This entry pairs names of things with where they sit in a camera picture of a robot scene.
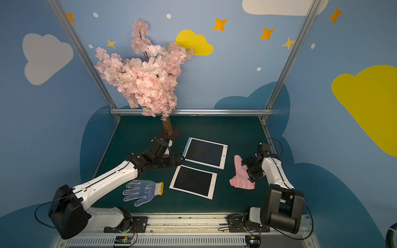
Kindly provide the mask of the pink cloth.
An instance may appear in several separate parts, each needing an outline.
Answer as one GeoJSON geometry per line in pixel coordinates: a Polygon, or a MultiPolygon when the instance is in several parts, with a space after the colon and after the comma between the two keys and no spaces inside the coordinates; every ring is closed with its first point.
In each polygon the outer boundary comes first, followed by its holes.
{"type": "Polygon", "coordinates": [[[247,166],[242,164],[243,159],[239,155],[234,156],[234,165],[236,175],[229,180],[232,187],[244,190],[254,190],[255,183],[249,180],[247,166]]]}

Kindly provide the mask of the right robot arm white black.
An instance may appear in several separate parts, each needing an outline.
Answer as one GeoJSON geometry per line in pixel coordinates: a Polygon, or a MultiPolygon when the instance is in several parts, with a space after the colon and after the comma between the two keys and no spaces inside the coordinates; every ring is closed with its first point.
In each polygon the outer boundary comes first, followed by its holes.
{"type": "Polygon", "coordinates": [[[254,157],[243,160],[250,182],[266,178],[269,187],[261,207],[251,207],[243,217],[243,227],[253,226],[297,234],[304,208],[304,194],[288,181],[277,154],[269,144],[260,143],[254,157]]]}

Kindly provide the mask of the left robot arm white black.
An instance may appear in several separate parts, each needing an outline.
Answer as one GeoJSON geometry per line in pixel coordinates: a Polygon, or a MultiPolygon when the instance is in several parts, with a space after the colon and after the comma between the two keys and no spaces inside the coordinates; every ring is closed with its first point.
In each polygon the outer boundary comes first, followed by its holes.
{"type": "Polygon", "coordinates": [[[171,151],[172,140],[155,139],[142,153],[129,158],[110,171],[86,183],[57,189],[48,216],[63,239],[70,239],[85,229],[117,227],[126,215],[119,208],[99,210],[92,205],[122,184],[134,180],[154,168],[180,166],[185,158],[171,151]]]}

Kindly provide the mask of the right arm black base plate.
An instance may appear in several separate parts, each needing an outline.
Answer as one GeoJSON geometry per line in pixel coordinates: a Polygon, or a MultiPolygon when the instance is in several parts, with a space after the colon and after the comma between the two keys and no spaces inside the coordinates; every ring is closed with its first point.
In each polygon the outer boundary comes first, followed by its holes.
{"type": "Polygon", "coordinates": [[[231,233],[269,233],[270,228],[267,226],[260,225],[255,222],[251,222],[248,217],[243,215],[228,215],[226,217],[227,230],[231,233]]]}

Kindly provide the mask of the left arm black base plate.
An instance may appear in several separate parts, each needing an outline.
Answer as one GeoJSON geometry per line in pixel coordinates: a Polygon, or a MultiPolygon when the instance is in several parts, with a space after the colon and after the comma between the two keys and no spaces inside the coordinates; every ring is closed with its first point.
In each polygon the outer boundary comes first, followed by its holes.
{"type": "Polygon", "coordinates": [[[124,217],[116,227],[105,227],[104,233],[145,233],[148,217],[124,217]]]}

